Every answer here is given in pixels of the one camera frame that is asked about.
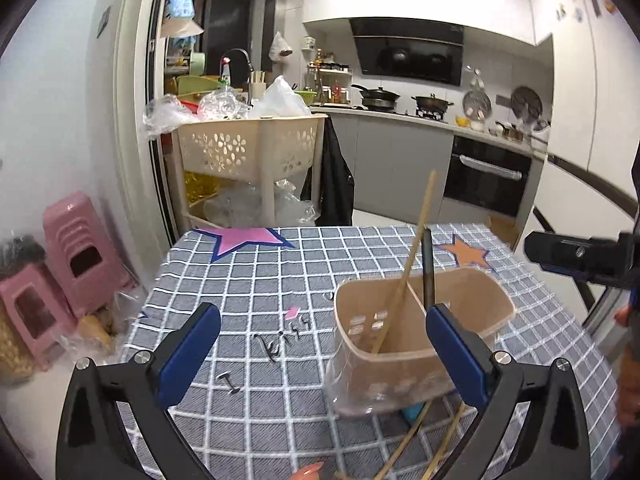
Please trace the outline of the person's right hand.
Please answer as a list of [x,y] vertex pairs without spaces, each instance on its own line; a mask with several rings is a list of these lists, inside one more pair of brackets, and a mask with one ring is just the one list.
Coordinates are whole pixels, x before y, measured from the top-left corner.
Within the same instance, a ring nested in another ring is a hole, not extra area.
[[640,367],[632,358],[630,346],[624,350],[617,378],[617,420],[628,428],[639,423]]

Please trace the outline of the person's left hand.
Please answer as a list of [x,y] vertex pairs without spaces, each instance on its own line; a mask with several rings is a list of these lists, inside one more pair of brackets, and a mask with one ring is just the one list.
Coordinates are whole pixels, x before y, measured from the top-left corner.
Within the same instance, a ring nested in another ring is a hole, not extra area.
[[288,480],[320,480],[323,462],[313,463],[296,470]]

